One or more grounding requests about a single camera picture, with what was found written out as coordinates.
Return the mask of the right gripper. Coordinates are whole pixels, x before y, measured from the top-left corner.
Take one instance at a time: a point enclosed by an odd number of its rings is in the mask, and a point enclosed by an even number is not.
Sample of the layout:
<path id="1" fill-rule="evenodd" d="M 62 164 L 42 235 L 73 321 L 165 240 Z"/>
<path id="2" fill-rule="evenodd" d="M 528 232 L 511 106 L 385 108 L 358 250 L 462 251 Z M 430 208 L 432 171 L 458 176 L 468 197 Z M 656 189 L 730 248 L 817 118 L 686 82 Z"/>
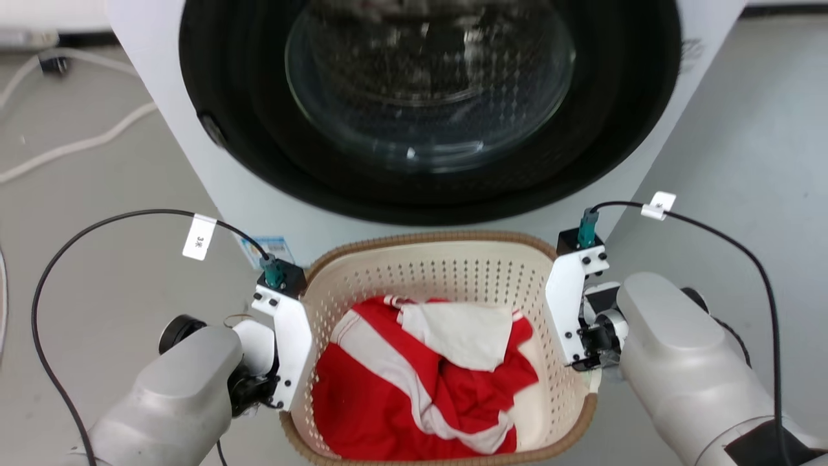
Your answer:
<path id="1" fill-rule="evenodd" d="M 573 369 L 588 372 L 597 368 L 617 368 L 629 335 L 629 324 L 617 304 L 618 282 L 589 286 L 583 292 L 577 336 L 583 355 L 573 362 Z"/>

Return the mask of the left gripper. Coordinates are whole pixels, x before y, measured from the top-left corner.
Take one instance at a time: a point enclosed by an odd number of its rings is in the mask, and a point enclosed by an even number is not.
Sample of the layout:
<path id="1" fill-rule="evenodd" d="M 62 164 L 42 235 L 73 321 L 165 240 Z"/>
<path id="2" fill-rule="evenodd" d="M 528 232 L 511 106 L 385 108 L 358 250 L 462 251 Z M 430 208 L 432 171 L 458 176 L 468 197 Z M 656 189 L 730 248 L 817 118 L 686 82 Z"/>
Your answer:
<path id="1" fill-rule="evenodd" d="M 274 331 L 255 320 L 242 320 L 231 330 L 239 336 L 242 359 L 228 378 L 232 416 L 244 416 L 258 405 L 271 405 L 280 378 Z"/>

